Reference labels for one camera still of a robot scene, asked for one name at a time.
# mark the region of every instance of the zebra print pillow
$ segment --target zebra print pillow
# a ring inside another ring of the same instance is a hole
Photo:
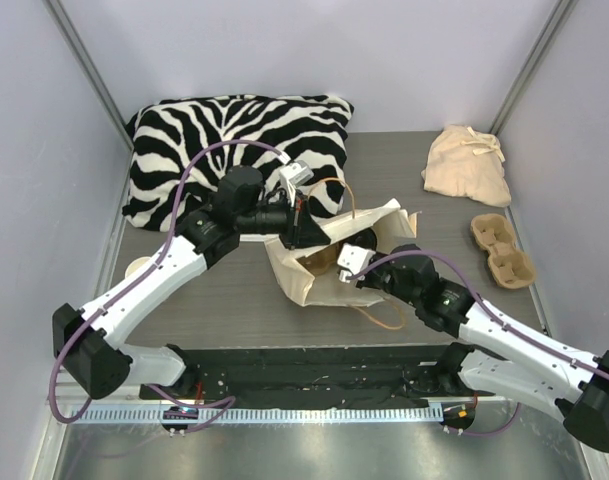
[[[182,172],[203,148],[220,140],[246,138],[274,145],[304,160],[315,176],[344,178],[346,125],[353,106],[332,96],[278,97],[235,95],[164,100],[141,109],[126,126],[133,138],[128,202],[122,214],[135,227],[168,231]],[[208,200],[219,180],[235,165],[259,169],[268,190],[278,183],[275,155],[251,145],[214,150],[193,167],[183,192],[181,221]],[[311,213],[335,215],[344,187],[329,182],[311,197]]]

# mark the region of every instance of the black and white striped cushion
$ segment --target black and white striped cushion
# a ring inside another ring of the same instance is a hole
[[[135,227],[168,231],[175,191],[182,172],[203,148],[221,140],[245,138],[284,150],[304,160],[315,176],[344,178],[346,125],[353,106],[332,96],[278,97],[235,95],[165,100],[141,109],[126,126],[133,138],[128,202],[122,213]],[[259,147],[233,145],[214,150],[191,171],[183,193],[180,221],[207,201],[235,165],[260,170],[267,190],[278,183],[275,155]],[[344,187],[329,182],[311,198],[311,213],[335,215]]]

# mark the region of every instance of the beige drawstring bag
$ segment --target beige drawstring bag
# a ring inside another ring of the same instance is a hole
[[[422,172],[424,190],[506,207],[511,194],[502,163],[504,155],[497,137],[471,127],[449,125],[428,152]]]

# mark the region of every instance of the white wall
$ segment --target white wall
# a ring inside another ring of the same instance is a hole
[[[51,314],[93,293],[127,163],[42,2],[0,2],[0,479],[26,478]]]
[[[609,0],[582,0],[500,135],[555,335],[609,349]]]
[[[63,0],[128,119],[163,98],[334,92],[352,131],[487,130],[555,0]]]

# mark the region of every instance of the table top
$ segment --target table top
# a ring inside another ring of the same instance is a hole
[[[346,143],[347,182],[358,208],[373,208],[396,198],[409,212],[419,211],[417,244],[443,253],[469,276],[486,299],[533,328],[539,320],[528,289],[505,290],[493,281],[487,256],[470,232],[474,216],[501,213],[467,198],[450,198],[423,190],[420,172],[426,165],[437,132],[351,134]],[[350,202],[344,202],[345,208]],[[128,264],[152,255],[163,243],[162,233],[127,225],[120,244],[114,283]],[[436,265],[447,278],[456,277]],[[399,316],[387,304],[369,309],[394,325]],[[187,283],[160,305],[129,337],[129,343],[184,349],[213,347],[379,345],[448,343],[452,337],[435,332],[408,308],[408,324],[385,330],[350,308],[299,307],[278,286],[264,245],[242,243],[205,275]]]

